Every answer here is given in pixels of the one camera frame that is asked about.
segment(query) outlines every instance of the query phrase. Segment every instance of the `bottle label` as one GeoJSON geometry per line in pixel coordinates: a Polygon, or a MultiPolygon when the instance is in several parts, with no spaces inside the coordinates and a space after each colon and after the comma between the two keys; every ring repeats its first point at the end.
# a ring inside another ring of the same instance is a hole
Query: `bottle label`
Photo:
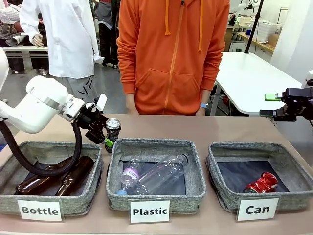
{"type": "Polygon", "coordinates": [[[122,175],[129,175],[133,180],[137,180],[139,177],[138,171],[133,168],[126,168],[122,175]]]}

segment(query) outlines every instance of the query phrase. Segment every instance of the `basket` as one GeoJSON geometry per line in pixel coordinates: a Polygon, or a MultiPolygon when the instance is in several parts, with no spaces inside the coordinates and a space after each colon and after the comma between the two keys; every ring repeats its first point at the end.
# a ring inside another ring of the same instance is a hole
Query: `basket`
{"type": "MultiPolygon", "coordinates": [[[[75,143],[28,141],[19,145],[22,153],[35,164],[56,164],[74,152],[75,143]]],[[[23,182],[29,172],[10,156],[0,168],[0,213],[20,214],[17,200],[61,202],[64,216],[86,214],[90,207],[102,175],[103,161],[101,147],[96,144],[83,144],[81,156],[91,157],[95,163],[89,177],[82,183],[82,192],[76,196],[31,196],[15,195],[15,187],[23,182]]]]}
{"type": "Polygon", "coordinates": [[[288,152],[275,143],[222,142],[209,146],[206,164],[221,206],[237,212],[239,199],[280,197],[279,211],[305,209],[313,196],[313,178],[288,152]],[[263,172],[278,179],[276,192],[243,193],[263,172]]]}
{"type": "Polygon", "coordinates": [[[110,207],[128,211],[130,200],[170,200],[170,213],[196,213],[206,191],[204,176],[195,145],[186,140],[167,139],[118,139],[113,148],[107,179],[107,193],[110,207]],[[123,161],[136,156],[143,162],[159,162],[168,154],[186,153],[188,164],[184,166],[186,195],[118,195],[123,161]]]}

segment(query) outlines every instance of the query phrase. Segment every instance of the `green object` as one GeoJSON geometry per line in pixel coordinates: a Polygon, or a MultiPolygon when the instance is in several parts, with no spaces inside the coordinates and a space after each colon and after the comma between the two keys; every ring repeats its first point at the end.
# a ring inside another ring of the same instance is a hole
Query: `green object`
{"type": "Polygon", "coordinates": [[[280,101],[276,98],[276,94],[265,94],[265,101],[280,101]]]}
{"type": "Polygon", "coordinates": [[[114,143],[111,140],[107,139],[107,138],[105,138],[104,143],[109,148],[113,147],[113,145],[114,145],[114,143]]]}

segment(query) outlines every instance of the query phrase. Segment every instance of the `crushed red can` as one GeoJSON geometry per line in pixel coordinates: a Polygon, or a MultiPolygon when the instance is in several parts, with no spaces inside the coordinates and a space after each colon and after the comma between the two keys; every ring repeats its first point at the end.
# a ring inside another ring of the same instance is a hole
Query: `crushed red can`
{"type": "Polygon", "coordinates": [[[265,172],[256,182],[248,184],[244,193],[275,192],[277,185],[277,178],[272,173],[265,172]]]}

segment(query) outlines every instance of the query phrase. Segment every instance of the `wristwatch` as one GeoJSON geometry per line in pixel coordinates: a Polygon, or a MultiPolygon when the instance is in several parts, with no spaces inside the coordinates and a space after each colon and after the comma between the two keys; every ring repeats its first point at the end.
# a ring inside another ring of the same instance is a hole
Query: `wristwatch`
{"type": "Polygon", "coordinates": [[[207,106],[208,106],[208,103],[207,103],[207,104],[203,104],[203,103],[200,104],[200,107],[201,107],[201,108],[207,109],[207,106]]]}

